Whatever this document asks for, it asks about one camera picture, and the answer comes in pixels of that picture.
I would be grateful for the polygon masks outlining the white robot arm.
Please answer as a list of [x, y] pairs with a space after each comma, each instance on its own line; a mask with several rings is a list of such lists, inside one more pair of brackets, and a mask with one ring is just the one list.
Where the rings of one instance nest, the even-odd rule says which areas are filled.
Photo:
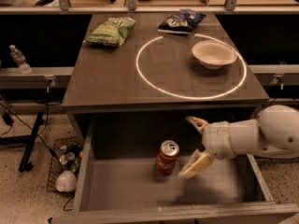
[[299, 111], [286, 105], [271, 105], [256, 119], [208, 123], [197, 117], [186, 120], [201, 134], [204, 151], [196, 149], [178, 173], [192, 178], [214, 160], [238, 155], [293, 159], [299, 157]]

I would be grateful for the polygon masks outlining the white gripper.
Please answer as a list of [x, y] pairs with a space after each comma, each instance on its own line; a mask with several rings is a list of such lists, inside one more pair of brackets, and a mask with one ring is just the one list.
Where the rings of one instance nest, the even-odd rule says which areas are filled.
[[230, 140], [230, 129], [227, 121], [208, 124], [204, 119], [188, 116], [185, 118], [199, 133], [202, 134], [202, 145], [206, 151], [196, 149], [188, 162], [178, 172], [180, 178], [190, 179], [208, 168], [214, 158], [232, 159], [236, 156]]

